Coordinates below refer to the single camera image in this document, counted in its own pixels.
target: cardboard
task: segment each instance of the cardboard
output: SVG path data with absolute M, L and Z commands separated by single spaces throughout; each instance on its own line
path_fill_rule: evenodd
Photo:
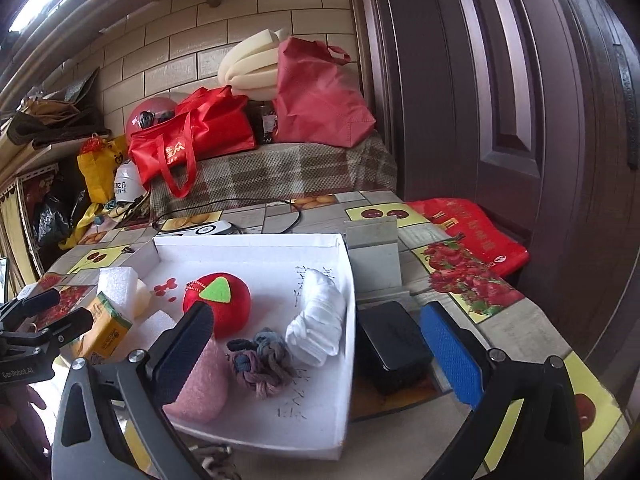
M 144 316 L 118 348 L 136 348 L 136 329 L 158 310 L 182 316 L 186 283 L 205 274 L 228 272 L 252 295 L 247 326 L 231 338 L 253 338 L 268 326 L 285 333 L 300 312 L 306 269 L 329 276 L 344 295 L 347 313 L 337 356 L 321 368 L 294 364 L 299 378 L 279 396 L 257 400 L 233 382 L 222 412 L 210 423 L 172 419 L 174 426 L 210 442 L 298 458 L 337 460 L 346 437 L 353 375 L 355 300 L 353 276 L 342 237 L 337 234 L 156 237 L 127 259 L 152 293 Z

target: knotted rope toy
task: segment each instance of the knotted rope toy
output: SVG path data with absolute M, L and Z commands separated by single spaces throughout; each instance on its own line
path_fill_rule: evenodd
M 260 330 L 252 341 L 233 339 L 226 347 L 234 377 L 241 386 L 254 390 L 258 399 L 276 396 L 298 376 L 287 344 L 270 328 Z

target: screw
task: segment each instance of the screw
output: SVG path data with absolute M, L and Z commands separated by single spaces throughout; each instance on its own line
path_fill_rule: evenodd
M 489 359 L 491 359 L 491 361 L 493 361 L 494 363 L 501 363 L 506 358 L 507 354 L 505 354 L 499 348 L 491 348 L 491 350 L 489 350 Z
M 564 362 L 557 355 L 552 355 L 549 358 L 549 364 L 552 365 L 553 368 L 562 368 L 564 366 Z
M 130 363 L 139 363 L 140 361 L 142 361 L 142 359 L 145 358 L 145 355 L 146 355 L 146 352 L 139 348 L 129 353 L 128 359 Z
M 76 359 L 71 363 L 71 367 L 74 370 L 81 370 L 82 368 L 84 368 L 85 364 L 86 364 L 86 359 L 84 357 L 79 357 L 78 359 Z

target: red bag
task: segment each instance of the red bag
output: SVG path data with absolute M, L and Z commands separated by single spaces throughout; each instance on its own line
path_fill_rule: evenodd
M 494 227 L 482 209 L 463 198 L 432 198 L 408 202 L 464 248 L 486 263 L 491 272 L 506 276 L 529 261 L 529 252 Z
M 162 174 L 177 198 L 188 195 L 196 179 L 196 160 L 255 148 L 251 125 L 242 109 L 246 96 L 234 96 L 231 86 L 199 88 L 175 108 L 175 117 L 131 135 L 129 156 L 145 189 Z M 187 180 L 179 188 L 169 171 L 187 164 Z
M 342 57 L 332 56 L 332 50 Z M 352 148 L 371 133 L 376 120 L 360 90 L 340 71 L 350 60 L 343 49 L 322 41 L 289 38 L 280 44 L 275 142 Z

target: red apple plush toy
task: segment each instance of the red apple plush toy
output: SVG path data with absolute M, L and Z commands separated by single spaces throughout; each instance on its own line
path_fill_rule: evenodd
M 249 319 L 249 287 L 232 274 L 216 272 L 187 283 L 182 311 L 187 312 L 196 301 L 204 301 L 212 308 L 213 335 L 216 338 L 229 337 L 239 332 Z

